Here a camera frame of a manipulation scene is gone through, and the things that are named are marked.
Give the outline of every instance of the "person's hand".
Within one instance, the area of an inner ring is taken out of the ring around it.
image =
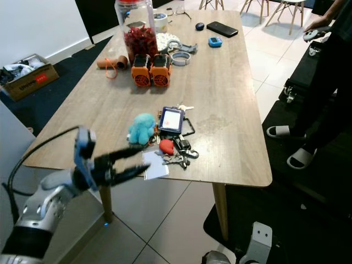
[[[321,28],[322,26],[328,26],[328,25],[330,25],[331,21],[332,21],[332,19],[328,18],[327,16],[322,16],[322,17],[318,18],[317,20],[315,20],[308,27],[306,27],[304,32],[308,32],[312,29]]]

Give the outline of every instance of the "black phone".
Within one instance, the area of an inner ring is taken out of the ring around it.
[[[238,33],[237,29],[234,29],[233,27],[230,27],[230,26],[226,26],[217,21],[214,21],[208,24],[207,29],[210,29],[211,31],[219,33],[225,37],[233,37],[233,36],[236,36]]]

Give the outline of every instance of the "glasses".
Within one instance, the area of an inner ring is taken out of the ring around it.
[[[169,17],[171,17],[171,16],[174,15],[174,14],[175,14],[175,15],[183,15],[183,14],[185,14],[187,17],[189,17],[190,20],[192,20],[192,18],[190,17],[190,15],[186,13],[185,8],[184,8],[183,6],[179,6],[179,7],[176,9],[176,12],[174,12],[174,10],[173,10],[171,7],[167,8],[166,11],[168,11],[168,12],[167,12],[167,15],[168,15]]]

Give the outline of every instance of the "cardboard box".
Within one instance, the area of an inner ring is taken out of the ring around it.
[[[23,77],[10,81],[4,85],[6,92],[9,93],[10,97],[16,102],[23,97],[31,94],[32,92],[38,90],[39,88],[51,83],[53,80],[59,78],[59,75],[55,71],[53,65],[51,65],[43,57],[37,54],[33,54],[23,60],[27,60],[34,56],[38,57],[40,61],[45,63],[45,65],[39,67],[38,69],[28,73]]]

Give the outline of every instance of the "teal stuffed toy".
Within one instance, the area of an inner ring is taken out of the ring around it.
[[[129,142],[132,144],[139,143],[145,145],[149,138],[154,134],[155,118],[151,114],[139,114],[129,127]]]

